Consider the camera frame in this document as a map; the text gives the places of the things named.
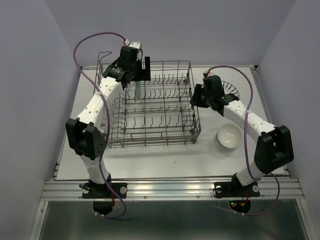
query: cable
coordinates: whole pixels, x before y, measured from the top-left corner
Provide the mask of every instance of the cable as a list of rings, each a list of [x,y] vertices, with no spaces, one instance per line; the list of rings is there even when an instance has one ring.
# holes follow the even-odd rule
[[[246,81],[248,82],[249,84],[249,87],[250,87],[250,100],[249,100],[249,103],[246,107],[246,111],[245,111],[245,118],[244,118],[244,128],[243,128],[243,131],[244,131],[244,134],[243,134],[243,138],[244,138],[244,155],[245,155],[245,163],[246,163],[246,168],[248,169],[248,172],[249,172],[249,175],[250,177],[255,180],[255,181],[259,181],[260,179],[257,179],[255,178],[252,173],[251,173],[251,170],[250,170],[250,164],[249,164],[249,156],[248,156],[248,143],[247,143],[247,131],[248,131],[248,111],[250,109],[250,106],[251,106],[251,103],[253,101],[253,98],[254,98],[254,90],[253,90],[253,87],[252,87],[252,84],[249,80],[249,78],[247,77],[247,75],[245,75],[245,73],[241,70],[239,70],[238,68],[234,67],[234,66],[229,66],[229,65],[220,65],[220,66],[213,66],[211,68],[208,69],[208,73],[210,73],[210,71],[212,69],[217,69],[217,68],[229,68],[229,69],[233,69],[233,70],[236,70],[237,72],[239,72],[242,76],[244,76],[244,78],[246,79]]]
[[[111,32],[111,31],[104,31],[104,32],[98,32],[98,33],[95,33],[95,34],[92,34],[92,35],[89,35],[89,36],[86,36],[85,38],[81,39],[74,47],[74,50],[73,50],[73,61],[76,65],[76,67],[78,68],[79,72],[87,79],[89,80],[89,82],[93,85],[93,87],[98,91],[98,92],[101,92],[100,91],[100,88],[98,87],[98,85],[90,78],[88,77],[88,75],[86,75],[84,73],[84,71],[81,69],[78,61],[77,61],[77,58],[76,58],[76,52],[77,52],[77,49],[79,47],[80,44],[82,44],[85,40],[87,39],[90,39],[90,38],[93,38],[95,36],[99,36],[99,35],[116,35],[120,38],[123,39],[123,43],[125,44],[125,42],[127,41],[127,39],[120,35],[119,33],[116,33],[116,32]],[[104,104],[104,108],[105,108],[105,112],[106,112],[106,118],[107,118],[107,131],[106,131],[106,138],[105,138],[105,147],[107,148],[107,143],[108,143],[108,139],[109,139],[109,134],[110,134],[110,115],[109,115],[109,108],[108,108],[108,104],[107,104],[107,100],[105,98],[105,96],[103,94],[101,94],[101,98],[102,98],[102,101],[103,101],[103,104]],[[104,180],[104,183],[105,185],[107,186],[107,188],[112,192],[112,194],[114,194],[114,196],[120,200],[120,202],[123,204],[123,207],[124,207],[124,211],[122,214],[118,215],[118,216],[105,216],[103,214],[100,214],[100,213],[97,213],[97,215],[103,217],[103,218],[106,218],[106,219],[117,219],[117,218],[120,218],[122,217],[123,215],[125,215],[125,213],[127,212],[127,206],[126,206],[126,203],[123,201],[123,199],[112,189],[112,187],[109,185],[109,183],[107,182],[107,179],[104,175],[104,172],[102,170],[102,166],[101,166],[101,162],[103,160],[103,155],[104,155],[105,151],[103,151],[103,153],[101,154],[100,158],[99,158],[99,169],[100,169],[100,173],[101,173],[101,176]]]
[[[248,201],[248,199],[249,199],[249,191],[247,191],[247,192],[246,192],[246,195],[244,195],[243,198],[242,198],[240,201],[237,201],[236,203],[237,203],[237,204],[241,204],[242,201],[245,199],[245,197],[246,197],[246,203],[247,203],[247,201]]]
[[[142,60],[142,57],[144,56],[144,51],[142,51],[142,48],[139,48],[138,53],[141,53],[141,60]]]
[[[246,200],[245,200],[245,202],[244,203],[241,203],[241,206],[244,206],[244,205],[246,205],[246,203],[248,202],[248,200],[249,200],[249,191],[247,192],[247,197],[246,197]]]
[[[234,66],[229,66],[229,65],[219,65],[219,66],[213,66],[211,68],[209,68],[207,71],[209,74],[211,70],[213,69],[218,69],[218,68],[228,68],[228,69],[233,69],[233,70],[236,70],[238,73],[240,73],[242,76],[244,76],[244,78],[246,79],[246,81],[248,82],[249,84],[249,87],[250,87],[250,100],[249,100],[249,103],[246,107],[246,111],[245,111],[245,118],[244,118],[244,128],[243,128],[243,140],[244,140],[244,155],[245,155],[245,163],[246,163],[246,168],[248,169],[248,173],[250,175],[250,177],[255,180],[255,181],[259,181],[260,179],[257,179],[255,178],[253,175],[252,175],[252,172],[251,172],[251,169],[250,169],[250,164],[249,164],[249,156],[248,156],[248,143],[247,143],[247,132],[248,132],[248,111],[250,109],[250,106],[251,106],[251,103],[253,101],[253,98],[254,98],[254,90],[253,90],[253,87],[252,87],[252,84],[249,80],[249,78],[247,77],[247,75],[241,71],[240,69],[234,67]],[[275,181],[276,181],[276,184],[277,184],[277,187],[278,187],[278,192],[277,192],[277,195],[276,195],[276,198],[274,200],[274,203],[269,207],[267,208],[266,210],[262,211],[262,212],[257,212],[257,213],[246,213],[245,215],[246,216],[258,216],[258,215],[261,215],[261,214],[264,214],[268,211],[270,211],[278,202],[278,199],[279,199],[279,196],[280,196],[280,184],[279,184],[279,180],[277,179],[277,177],[271,172],[270,173]]]

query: metal edge strip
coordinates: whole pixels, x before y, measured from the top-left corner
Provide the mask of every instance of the metal edge strip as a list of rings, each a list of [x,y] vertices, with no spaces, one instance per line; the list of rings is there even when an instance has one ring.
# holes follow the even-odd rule
[[[36,211],[32,231],[30,235],[30,240],[39,240],[42,226],[45,221],[47,208],[48,208],[48,201],[40,201],[39,207]]]
[[[126,182],[125,201],[219,201],[213,196],[215,182],[229,178],[208,178],[197,180],[149,180],[114,181]],[[303,199],[303,191],[298,179],[279,178],[280,199]],[[109,199],[82,199],[79,184],[82,181],[47,181],[44,184],[42,201],[109,201]],[[275,180],[264,178],[258,183],[260,200],[275,199],[278,188]]]
[[[251,70],[251,74],[252,74],[256,89],[258,91],[258,95],[259,95],[260,101],[262,103],[262,107],[263,107],[266,119],[268,120],[269,123],[272,124],[273,121],[272,121],[272,118],[271,118],[271,115],[270,115],[270,112],[269,112],[269,109],[268,109],[266,98],[264,96],[264,93],[262,91],[262,88],[261,88],[261,85],[260,85],[260,82],[259,82],[257,70],[254,67],[251,67],[250,70]]]
[[[302,221],[304,224],[304,228],[305,228],[306,234],[308,235],[308,238],[310,240],[317,240],[318,236],[316,233],[314,223],[311,219],[311,215],[310,215],[306,200],[305,199],[297,199],[296,203],[298,205],[298,208],[299,208],[299,211],[301,214],[301,218],[302,218]]]

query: black joint cover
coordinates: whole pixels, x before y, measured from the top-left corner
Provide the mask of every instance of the black joint cover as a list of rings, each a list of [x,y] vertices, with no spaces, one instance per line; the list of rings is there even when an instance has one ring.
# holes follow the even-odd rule
[[[86,124],[77,118],[69,118],[65,123],[69,146],[77,155],[85,155],[94,160],[99,157],[106,148],[103,135],[93,124]]]
[[[207,76],[203,79],[204,89],[207,95],[214,99],[222,98],[225,95],[224,87],[222,86],[221,78],[217,75]]]
[[[258,169],[269,174],[294,159],[290,130],[286,126],[275,127],[273,131],[262,132],[258,137],[254,163]]]

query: wire dish rack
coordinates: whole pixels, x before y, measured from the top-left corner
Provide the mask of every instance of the wire dish rack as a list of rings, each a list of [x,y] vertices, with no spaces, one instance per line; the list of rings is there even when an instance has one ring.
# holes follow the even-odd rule
[[[95,76],[100,83],[110,52],[100,52]],[[142,81],[135,102],[136,83],[131,82],[110,108],[108,146],[193,144],[201,132],[198,108],[190,105],[194,80],[190,61],[153,61],[151,80]],[[100,131],[106,133],[107,122]]]

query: white bowl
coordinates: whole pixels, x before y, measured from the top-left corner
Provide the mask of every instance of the white bowl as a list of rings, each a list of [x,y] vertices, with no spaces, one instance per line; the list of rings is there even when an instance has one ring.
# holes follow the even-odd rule
[[[219,149],[232,151],[240,145],[241,139],[242,133],[236,125],[225,124],[219,128],[215,135],[214,142]]]

